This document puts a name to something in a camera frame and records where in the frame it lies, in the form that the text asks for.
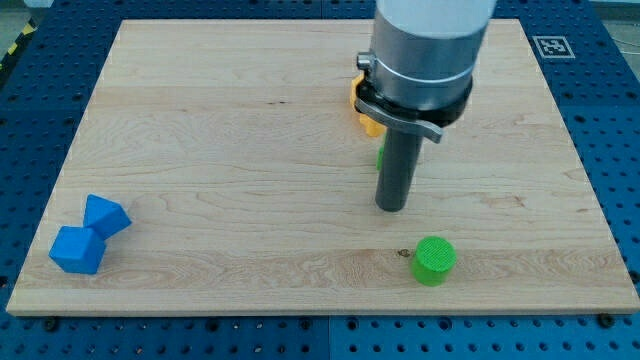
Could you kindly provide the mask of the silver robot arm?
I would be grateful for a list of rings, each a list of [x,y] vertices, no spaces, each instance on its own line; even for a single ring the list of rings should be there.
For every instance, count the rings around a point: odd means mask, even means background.
[[[495,0],[377,0],[351,102],[365,132],[438,143],[464,112]]]

